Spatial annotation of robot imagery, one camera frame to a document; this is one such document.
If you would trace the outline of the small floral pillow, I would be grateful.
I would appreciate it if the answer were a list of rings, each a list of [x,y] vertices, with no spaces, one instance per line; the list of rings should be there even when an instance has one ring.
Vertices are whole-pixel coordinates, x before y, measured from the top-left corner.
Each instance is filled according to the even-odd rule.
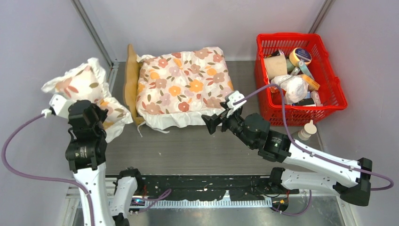
[[[107,110],[107,118],[103,123],[107,143],[118,137],[125,125],[133,123],[130,111],[111,95],[106,82],[106,71],[98,58],[89,58],[86,63],[65,72],[64,76],[51,79],[41,90],[45,93],[59,93],[73,101],[89,100]]]

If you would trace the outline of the large floral cushion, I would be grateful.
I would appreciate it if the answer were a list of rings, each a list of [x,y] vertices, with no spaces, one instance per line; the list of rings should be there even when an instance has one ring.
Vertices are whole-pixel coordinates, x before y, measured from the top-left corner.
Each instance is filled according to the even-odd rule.
[[[143,55],[137,62],[136,111],[154,130],[204,125],[202,115],[220,114],[234,90],[219,47]]]

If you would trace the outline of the wooden pet bed frame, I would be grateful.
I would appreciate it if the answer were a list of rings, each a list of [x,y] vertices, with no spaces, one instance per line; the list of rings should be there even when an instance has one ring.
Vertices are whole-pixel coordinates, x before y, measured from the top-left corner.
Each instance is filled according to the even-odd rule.
[[[136,54],[132,44],[127,45],[127,60],[125,64],[125,84],[123,88],[124,102],[131,112],[132,119],[136,126],[145,122],[136,110],[136,98],[138,97],[138,79],[140,69],[143,63],[137,61],[138,55]]]

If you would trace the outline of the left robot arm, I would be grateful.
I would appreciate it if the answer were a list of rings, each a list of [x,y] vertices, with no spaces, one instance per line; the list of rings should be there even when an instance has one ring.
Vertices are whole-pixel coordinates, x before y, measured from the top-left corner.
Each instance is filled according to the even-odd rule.
[[[144,190],[138,169],[130,167],[116,178],[114,197],[108,200],[106,188],[106,132],[103,122],[107,111],[89,100],[79,100],[68,108],[71,135],[65,157],[80,188],[80,200],[86,226],[128,226],[133,195]]]

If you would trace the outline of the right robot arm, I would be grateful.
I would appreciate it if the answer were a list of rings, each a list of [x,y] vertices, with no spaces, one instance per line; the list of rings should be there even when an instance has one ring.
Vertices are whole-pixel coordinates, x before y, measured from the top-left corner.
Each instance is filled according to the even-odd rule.
[[[370,176],[362,170],[372,169],[372,161],[361,158],[357,161],[334,157],[311,148],[299,141],[270,129],[270,122],[253,113],[246,118],[241,111],[227,116],[227,111],[219,115],[202,115],[201,118],[210,134],[221,125],[221,131],[230,130],[251,150],[271,162],[296,165],[308,169],[299,172],[274,167],[269,177],[269,188],[274,193],[306,189],[338,195],[347,203],[367,206],[370,200]]]

